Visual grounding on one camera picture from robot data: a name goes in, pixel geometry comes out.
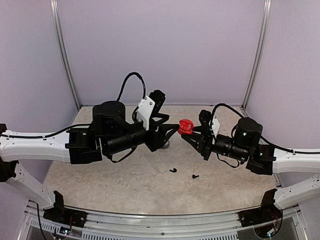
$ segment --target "black mount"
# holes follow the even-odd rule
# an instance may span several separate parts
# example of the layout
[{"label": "black mount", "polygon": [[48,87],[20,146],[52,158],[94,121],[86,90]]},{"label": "black mount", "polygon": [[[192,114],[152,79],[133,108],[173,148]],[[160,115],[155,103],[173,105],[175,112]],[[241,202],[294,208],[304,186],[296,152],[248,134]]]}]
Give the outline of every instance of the black mount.
[{"label": "black mount", "polygon": [[[0,124],[0,134],[7,130],[4,123]],[[15,178],[15,169],[18,161],[4,162],[0,156],[0,183],[6,182],[10,178]]]},{"label": "black mount", "polygon": [[238,215],[242,227],[271,222],[276,220],[276,218],[282,219],[283,212],[274,205],[276,191],[277,189],[266,191],[259,207],[239,212]]},{"label": "black mount", "polygon": [[270,145],[258,145],[253,157],[248,160],[245,168],[258,175],[272,175],[275,148]]},{"label": "black mount", "polygon": [[211,112],[201,110],[199,114],[200,126],[193,128],[192,134],[182,134],[181,137],[188,142],[198,153],[201,154],[204,160],[208,161],[212,152],[213,135],[209,128]]},{"label": "black mount", "polygon": [[65,148],[69,149],[70,164],[90,164],[102,161],[100,142],[95,138],[92,127],[71,128],[69,143]]},{"label": "black mount", "polygon": [[66,208],[64,197],[58,191],[53,193],[55,195],[54,205],[52,208],[44,210],[43,218],[60,224],[83,228],[88,214],[85,211]]}]

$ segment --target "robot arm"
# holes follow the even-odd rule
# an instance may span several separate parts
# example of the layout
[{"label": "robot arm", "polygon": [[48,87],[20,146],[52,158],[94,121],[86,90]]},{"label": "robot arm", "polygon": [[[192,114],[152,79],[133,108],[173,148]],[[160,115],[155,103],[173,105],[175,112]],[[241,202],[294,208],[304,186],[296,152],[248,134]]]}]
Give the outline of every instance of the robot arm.
[{"label": "robot arm", "polygon": [[219,134],[219,121],[209,111],[202,110],[199,121],[201,125],[194,127],[192,122],[181,120],[178,132],[204,160],[208,160],[213,152],[236,159],[240,164],[246,163],[246,168],[258,175],[285,172],[316,173],[295,185],[267,191],[260,207],[239,213],[243,227],[273,221],[275,217],[280,219],[281,210],[320,194],[318,149],[286,151],[286,148],[274,144],[260,144],[263,127],[249,117],[240,118],[232,130],[232,137]]},{"label": "robot arm", "polygon": [[[65,208],[63,196],[38,182],[20,161],[89,164],[102,161],[104,155],[118,163],[141,144],[154,152],[179,129],[178,124],[165,124],[169,115],[159,113],[164,101],[165,94],[160,90],[146,96],[134,111],[132,124],[126,122],[126,107],[120,101],[94,106],[93,121],[83,128],[70,127],[56,133],[20,133],[0,124],[0,182],[12,185],[37,202],[44,209],[44,218],[67,225],[72,219],[73,226],[83,227],[87,213]],[[129,154],[113,161],[114,154],[128,149],[131,149]]]}]

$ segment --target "black cable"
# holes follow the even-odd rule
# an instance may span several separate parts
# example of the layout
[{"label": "black cable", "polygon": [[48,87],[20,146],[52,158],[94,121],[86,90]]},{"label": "black cable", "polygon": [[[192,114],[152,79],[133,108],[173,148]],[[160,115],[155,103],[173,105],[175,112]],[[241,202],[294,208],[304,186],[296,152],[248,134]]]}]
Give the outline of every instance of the black cable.
[{"label": "black cable", "polygon": [[39,227],[40,227],[40,231],[41,231],[42,237],[43,237],[44,240],[47,240],[46,236],[44,234],[44,231],[42,230],[42,226],[41,226],[40,213],[39,213],[39,204],[38,203],[36,204],[36,212],[38,213],[38,221],[39,221]]},{"label": "black cable", "polygon": [[145,98],[145,96],[146,96],[146,85],[145,85],[145,81],[143,80],[142,76],[141,76],[139,73],[137,73],[137,72],[134,71],[134,72],[130,72],[130,73],[125,77],[125,79],[124,79],[124,81],[123,81],[123,83],[122,83],[122,86],[121,86],[121,90],[120,90],[119,96],[118,96],[118,98],[116,99],[117,102],[120,101],[121,95],[122,95],[122,93],[124,92],[125,85],[126,85],[128,79],[129,79],[132,75],[135,75],[135,76],[138,77],[138,79],[140,79],[140,81],[141,81],[141,83],[142,83],[142,87],[143,87],[143,95],[142,95],[142,98],[143,98],[143,99]]},{"label": "black cable", "polygon": [[138,110],[138,106],[133,110],[133,112],[132,112],[132,115],[131,115],[131,117],[132,117],[132,121],[135,123],[135,124],[141,124],[142,123],[142,121],[138,121],[137,120],[137,110]]},{"label": "black cable", "polygon": [[[238,112],[237,110],[233,109],[231,106],[229,106],[229,105],[227,105],[225,103],[219,103],[219,104],[215,105],[213,110],[212,110],[210,126],[211,126],[212,121],[214,119],[215,112],[216,112],[217,108],[219,108],[219,107],[226,107],[226,108],[230,109],[232,112],[236,113],[241,118],[244,118],[244,116],[240,112]],[[231,136],[232,136],[232,133],[234,132],[235,128],[237,128],[237,125],[233,127],[233,129],[231,131]],[[292,154],[320,154],[320,151],[294,151],[293,149],[289,149],[289,148],[285,148],[285,147],[276,145],[276,144],[268,141],[267,139],[265,139],[263,136],[261,136],[261,139],[264,140],[267,144],[271,145],[272,147],[274,147],[276,149],[280,149],[282,151],[289,152],[289,153],[292,153]]]},{"label": "black cable", "polygon": [[232,128],[232,130],[231,130],[231,137],[232,137],[232,138],[235,138],[234,132],[235,132],[235,130],[237,129],[237,126],[238,126],[238,124],[236,124],[236,125]]},{"label": "black cable", "polygon": [[114,160],[112,160],[112,159],[110,159],[110,161],[111,161],[112,163],[114,163],[114,164],[120,163],[120,162],[122,162],[123,160],[125,160],[127,157],[129,157],[131,154],[133,154],[136,149],[137,149],[136,146],[133,147],[133,148],[131,148],[131,151],[130,151],[128,154],[126,154],[124,157],[122,157],[120,160],[118,160],[118,161],[114,161]]},{"label": "black cable", "polygon": [[292,154],[320,154],[320,151],[294,151],[293,149],[289,149],[289,148],[285,148],[285,147],[282,147],[282,146],[278,146],[278,145],[268,141],[263,136],[261,136],[261,139],[264,140],[267,144],[271,145],[272,147],[274,147],[276,149],[280,149],[282,151],[289,152],[289,153],[292,153]]},{"label": "black cable", "polygon": [[284,211],[281,210],[281,222],[280,222],[280,225],[277,228],[276,232],[271,237],[275,236],[280,231],[283,221],[284,221]]},{"label": "black cable", "polygon": [[219,107],[225,107],[225,108],[227,108],[227,109],[230,109],[232,112],[234,112],[235,114],[237,114],[240,118],[243,118],[243,117],[244,117],[240,112],[238,112],[237,110],[233,109],[231,106],[229,106],[229,105],[227,105],[227,104],[225,104],[225,103],[218,103],[217,105],[214,106],[214,108],[213,108],[213,110],[212,110],[210,126],[211,126],[212,121],[213,121],[213,119],[214,119],[216,110],[217,110]]},{"label": "black cable", "polygon": [[228,164],[228,165],[229,165],[230,167],[232,167],[233,169],[236,169],[237,167],[240,166],[240,162],[239,162],[238,160],[236,160],[236,161],[238,162],[237,166],[233,166],[233,165],[231,165],[230,163],[228,163],[227,161],[220,159],[218,153],[216,154],[216,156],[217,156],[217,158],[218,158],[219,161],[224,162],[225,164]]},{"label": "black cable", "polygon": [[67,131],[69,129],[75,128],[75,127],[83,127],[83,126],[90,126],[91,123],[80,123],[80,124],[75,124],[71,126],[67,126],[64,129],[61,129],[59,131],[56,131],[54,133],[51,133],[49,135],[44,135],[44,136],[21,136],[21,135],[6,135],[6,134],[0,134],[1,137],[5,138],[11,138],[11,139],[47,139],[51,138],[55,135],[58,135],[64,131]]}]

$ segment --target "red object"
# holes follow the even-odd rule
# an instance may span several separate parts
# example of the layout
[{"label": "red object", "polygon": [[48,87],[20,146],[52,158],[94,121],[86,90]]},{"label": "red object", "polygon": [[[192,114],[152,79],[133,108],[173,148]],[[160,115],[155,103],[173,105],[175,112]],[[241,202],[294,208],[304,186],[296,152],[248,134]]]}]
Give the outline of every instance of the red object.
[{"label": "red object", "polygon": [[189,119],[182,119],[179,121],[180,128],[178,130],[179,134],[192,134],[194,131],[194,123]]}]

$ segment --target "aluminum frame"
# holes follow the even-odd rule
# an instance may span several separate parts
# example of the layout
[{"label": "aluminum frame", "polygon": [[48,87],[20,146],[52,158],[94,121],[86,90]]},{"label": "aluminum frame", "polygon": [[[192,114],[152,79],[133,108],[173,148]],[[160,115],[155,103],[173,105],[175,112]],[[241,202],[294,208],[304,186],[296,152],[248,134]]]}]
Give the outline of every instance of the aluminum frame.
[{"label": "aluminum frame", "polygon": [[59,14],[59,7],[58,7],[58,0],[50,0],[50,6],[51,6],[51,11],[52,11],[52,18],[53,18],[53,23],[54,23],[54,28],[55,28],[55,33],[56,33],[56,38],[58,42],[58,47],[59,47],[59,52],[61,55],[61,60],[63,63],[63,68],[65,71],[66,79],[68,82],[68,85],[70,87],[71,95],[73,102],[75,104],[76,109],[79,111],[80,108],[82,107],[81,101],[79,98],[79,94],[76,88],[76,84],[71,72],[70,64],[69,64],[69,59],[66,51],[66,46],[64,42],[64,36],[63,36],[63,31],[62,31],[62,26],[61,26],[61,20],[60,20],[60,14]]},{"label": "aluminum frame", "polygon": [[262,22],[261,22],[261,28],[260,28],[260,34],[258,39],[258,45],[256,48],[253,66],[250,73],[249,83],[244,95],[244,99],[242,102],[242,107],[244,110],[247,109],[250,97],[252,95],[252,91],[255,85],[255,81],[257,78],[259,65],[262,58],[262,53],[265,46],[265,40],[267,36],[267,30],[268,30],[268,24],[269,24],[269,18],[270,18],[270,11],[271,11],[271,2],[272,0],[264,0],[264,8],[263,8],[263,14],[262,14]]},{"label": "aluminum frame", "polygon": [[[73,227],[73,239],[103,240],[202,240],[209,237],[227,239],[226,236],[236,236],[237,232],[252,229],[253,226],[241,227],[238,217],[240,210],[217,213],[190,214],[190,215],[136,215],[93,211],[82,208],[88,213],[84,228]],[[289,207],[283,210],[283,218],[293,218],[299,240],[307,240],[307,230],[299,207]],[[21,231],[18,240],[25,240],[30,227],[39,228],[37,208],[34,202],[29,201],[21,221]],[[51,222],[41,217],[43,230],[54,232],[54,229],[68,227]]]}]

